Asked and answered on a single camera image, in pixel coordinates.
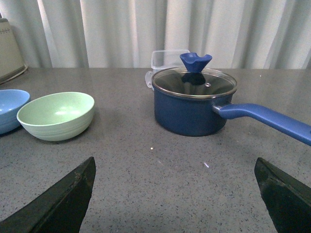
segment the gray speckled countertop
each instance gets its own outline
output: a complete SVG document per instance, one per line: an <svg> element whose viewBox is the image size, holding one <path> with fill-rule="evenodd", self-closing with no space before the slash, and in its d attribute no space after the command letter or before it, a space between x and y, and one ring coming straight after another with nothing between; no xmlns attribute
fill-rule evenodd
<svg viewBox="0 0 311 233"><path fill-rule="evenodd" d="M276 232L260 197L256 159L311 186L311 148L246 117L210 136L173 134L154 119L147 71L31 68L0 85L32 99L85 92L96 104L91 125L73 139L42 141L22 127L0 136L0 220L94 156L82 233ZM238 81L233 103L261 104L311 124L311 70L222 71Z"/></svg>

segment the lid knob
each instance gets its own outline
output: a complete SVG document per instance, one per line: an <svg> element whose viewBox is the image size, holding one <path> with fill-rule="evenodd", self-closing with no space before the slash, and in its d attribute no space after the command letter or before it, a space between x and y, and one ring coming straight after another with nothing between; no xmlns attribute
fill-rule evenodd
<svg viewBox="0 0 311 233"><path fill-rule="evenodd" d="M212 60L212 56L207 54L204 57L199 57L196 52L188 52L181 54L180 59L184 63L188 72L200 73Z"/></svg>

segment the bowl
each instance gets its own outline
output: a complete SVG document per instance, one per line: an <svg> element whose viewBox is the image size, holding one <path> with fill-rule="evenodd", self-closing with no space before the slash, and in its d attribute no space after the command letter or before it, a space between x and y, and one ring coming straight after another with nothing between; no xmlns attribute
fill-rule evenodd
<svg viewBox="0 0 311 233"><path fill-rule="evenodd" d="M95 101L80 92L61 92L35 99L23 106L17 119L31 135L62 141L82 133L94 116Z"/></svg>
<svg viewBox="0 0 311 233"><path fill-rule="evenodd" d="M0 134L18 126L16 118L19 109L30 101L30 94L23 90L0 90Z"/></svg>

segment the clear plastic container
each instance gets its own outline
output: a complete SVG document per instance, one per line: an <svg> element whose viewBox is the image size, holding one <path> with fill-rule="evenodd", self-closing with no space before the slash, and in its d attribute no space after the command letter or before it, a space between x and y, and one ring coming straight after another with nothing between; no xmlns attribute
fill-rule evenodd
<svg viewBox="0 0 311 233"><path fill-rule="evenodd" d="M151 78L152 76L163 70L173 67L183 67L184 64L180 59L180 55L190 52L189 50L156 50L152 52L151 56L151 68L152 71L148 71L145 75L145 81L149 88L152 88Z"/></svg>

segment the saucepan handle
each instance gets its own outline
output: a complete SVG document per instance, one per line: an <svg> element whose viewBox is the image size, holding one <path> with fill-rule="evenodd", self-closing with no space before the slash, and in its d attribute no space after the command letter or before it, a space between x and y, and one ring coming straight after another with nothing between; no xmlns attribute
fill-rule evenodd
<svg viewBox="0 0 311 233"><path fill-rule="evenodd" d="M258 104L213 105L213 111L225 119L251 117L311 146L311 126Z"/></svg>

